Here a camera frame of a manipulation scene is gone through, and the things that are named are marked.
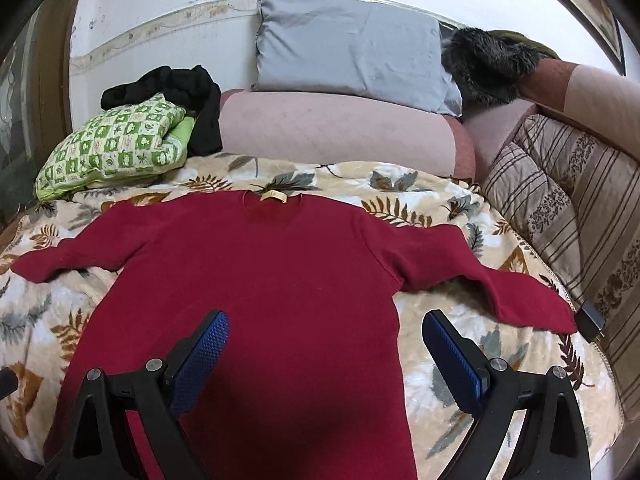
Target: red sweater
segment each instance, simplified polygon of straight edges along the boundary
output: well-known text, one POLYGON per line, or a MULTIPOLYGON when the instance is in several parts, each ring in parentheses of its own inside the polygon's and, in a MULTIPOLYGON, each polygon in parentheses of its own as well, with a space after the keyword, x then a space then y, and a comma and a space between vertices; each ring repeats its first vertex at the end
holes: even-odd
MULTIPOLYGON (((244 191, 120 202, 13 270, 43 282, 60 269, 123 265, 66 374, 48 456, 87 370, 127 372, 164 357, 212 308, 228 315, 228 344, 181 422, 221 480, 416 478, 392 301, 399 290, 466 276, 482 283, 496 319, 575 332, 557 294, 482 266, 458 227, 396 228, 310 195, 287 204, 244 191)), ((161 478, 139 426, 134 435, 150 478, 161 478)))

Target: silver bolt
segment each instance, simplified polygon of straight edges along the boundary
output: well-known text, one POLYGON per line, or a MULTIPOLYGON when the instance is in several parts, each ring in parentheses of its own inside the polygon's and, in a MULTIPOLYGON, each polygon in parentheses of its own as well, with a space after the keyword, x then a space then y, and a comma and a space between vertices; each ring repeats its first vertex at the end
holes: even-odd
POLYGON ((505 361, 504 359, 500 359, 499 357, 494 357, 493 359, 491 359, 489 361, 489 364, 491 365, 491 368, 493 368, 497 372, 503 372, 509 366, 507 364, 507 361, 505 361))
POLYGON ((86 374, 86 378, 90 381, 95 381, 98 377, 102 375, 100 368, 91 368, 86 374))
POLYGON ((159 370, 162 368, 162 359, 149 359, 149 361, 146 362, 145 368, 150 372, 159 370))
POLYGON ((566 377, 566 370, 564 370, 564 368, 562 368, 561 366, 554 366, 551 369, 552 369, 554 375, 558 379, 564 379, 566 377))

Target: leaf pattern blanket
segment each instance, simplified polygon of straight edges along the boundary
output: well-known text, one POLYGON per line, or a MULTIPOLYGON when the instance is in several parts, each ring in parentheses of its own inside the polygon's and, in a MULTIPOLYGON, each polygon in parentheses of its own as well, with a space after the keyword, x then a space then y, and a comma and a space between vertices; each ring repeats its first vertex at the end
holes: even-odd
MULTIPOLYGON (((27 251, 75 237, 116 201, 144 206, 190 192, 251 189, 320 194, 363 207, 395 226, 450 222, 464 232, 469 247, 490 267, 526 272, 568 300, 556 276, 478 195, 478 187, 376 162, 315 166, 222 153, 191 158, 180 170, 148 186, 76 192, 26 214, 14 240, 0 254, 0 365, 13 369, 17 392, 0 405, 0 425, 20 452, 42 462, 60 385, 82 330, 117 272, 96 267, 60 274, 34 284, 11 272, 27 251)), ((164 280, 170 282, 170 263, 164 280)), ((406 412, 418 475, 437 478, 471 424, 461 413, 422 343, 421 322, 434 308, 444 311, 458 331, 490 357, 501 356, 513 368, 546 372, 562 365, 580 403, 595 464, 622 430, 623 417, 609 365, 595 345, 579 335, 557 336, 496 323, 484 313, 482 299, 463 280, 420 293, 394 297, 400 319, 399 355, 404 374, 406 412)), ((490 475, 502 477, 515 446, 524 413, 517 413, 490 475)))

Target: blue gripper pad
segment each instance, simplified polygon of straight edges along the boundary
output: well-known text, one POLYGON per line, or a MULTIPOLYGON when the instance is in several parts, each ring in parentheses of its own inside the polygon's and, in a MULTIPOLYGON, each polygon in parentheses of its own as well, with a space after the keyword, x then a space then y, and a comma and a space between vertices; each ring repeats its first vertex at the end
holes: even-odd
POLYGON ((196 405, 229 334, 228 318, 219 312, 202 333, 175 374, 169 411, 173 416, 190 412, 196 405))
POLYGON ((436 312, 444 317, 440 311, 432 311, 424 317, 422 322, 424 344, 431 353, 460 411, 473 416, 479 415, 482 412, 482 381, 448 330, 453 330, 454 336, 462 339, 460 334, 446 318, 444 322, 449 327, 440 322, 436 312))

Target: green checkered pillow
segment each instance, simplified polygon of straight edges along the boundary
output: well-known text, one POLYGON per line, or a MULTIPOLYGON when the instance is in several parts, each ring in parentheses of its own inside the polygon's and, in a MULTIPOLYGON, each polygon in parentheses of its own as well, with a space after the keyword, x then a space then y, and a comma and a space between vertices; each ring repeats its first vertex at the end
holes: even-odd
POLYGON ((101 113, 56 146, 38 174, 36 196, 53 200, 87 184, 108 186, 182 166, 193 129, 184 115, 162 94, 101 113), (178 124, 178 135, 167 135, 178 124))

